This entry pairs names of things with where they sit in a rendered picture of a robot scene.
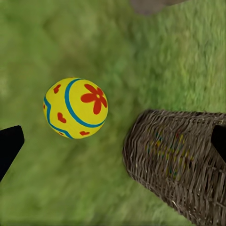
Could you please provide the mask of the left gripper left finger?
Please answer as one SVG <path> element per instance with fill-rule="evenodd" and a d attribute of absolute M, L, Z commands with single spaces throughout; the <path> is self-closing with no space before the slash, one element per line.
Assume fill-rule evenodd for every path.
<path fill-rule="evenodd" d="M 24 134 L 20 125 L 0 130 L 0 181 L 24 144 Z"/>

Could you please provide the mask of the wicker basket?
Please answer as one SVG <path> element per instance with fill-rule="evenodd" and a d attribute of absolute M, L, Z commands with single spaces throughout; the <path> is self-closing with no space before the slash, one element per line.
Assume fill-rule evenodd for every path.
<path fill-rule="evenodd" d="M 226 163 L 211 142 L 216 125 L 226 126 L 226 112 L 149 109 L 122 150 L 130 179 L 196 226 L 226 226 Z"/>

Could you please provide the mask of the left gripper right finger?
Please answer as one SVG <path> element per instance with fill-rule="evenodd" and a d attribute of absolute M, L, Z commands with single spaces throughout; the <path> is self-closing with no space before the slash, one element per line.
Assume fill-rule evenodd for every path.
<path fill-rule="evenodd" d="M 226 126 L 216 125 L 211 136 L 212 144 L 226 163 Z"/>

